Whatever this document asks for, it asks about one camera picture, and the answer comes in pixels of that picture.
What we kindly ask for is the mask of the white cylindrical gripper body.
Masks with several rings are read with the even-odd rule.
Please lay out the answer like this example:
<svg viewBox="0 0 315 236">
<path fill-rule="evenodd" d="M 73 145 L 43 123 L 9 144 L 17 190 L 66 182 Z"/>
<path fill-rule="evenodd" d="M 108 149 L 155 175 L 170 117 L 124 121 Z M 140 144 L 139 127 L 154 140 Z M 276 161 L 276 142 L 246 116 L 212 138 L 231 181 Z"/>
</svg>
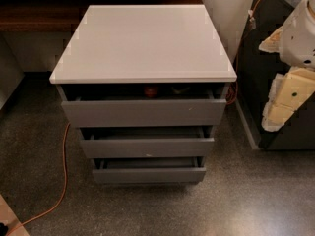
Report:
<svg viewBox="0 0 315 236">
<path fill-rule="evenodd" d="M 301 0 L 283 23 L 280 58 L 290 66 L 315 68 L 315 0 Z"/>
</svg>

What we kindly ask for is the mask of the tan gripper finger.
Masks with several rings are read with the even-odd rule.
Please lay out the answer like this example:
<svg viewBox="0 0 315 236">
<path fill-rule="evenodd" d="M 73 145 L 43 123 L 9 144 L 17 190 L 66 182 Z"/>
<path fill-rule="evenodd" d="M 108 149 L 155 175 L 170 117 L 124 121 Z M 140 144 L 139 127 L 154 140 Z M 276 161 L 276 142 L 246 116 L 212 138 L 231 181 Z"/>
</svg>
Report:
<svg viewBox="0 0 315 236">
<path fill-rule="evenodd" d="M 279 53 L 280 52 L 280 39 L 284 31 L 283 27 L 277 28 L 272 34 L 270 34 L 259 45 L 259 50 L 267 53 Z"/>
<path fill-rule="evenodd" d="M 278 131 L 314 92 L 314 69 L 292 67 L 285 75 L 276 74 L 263 110 L 264 130 Z"/>
</svg>

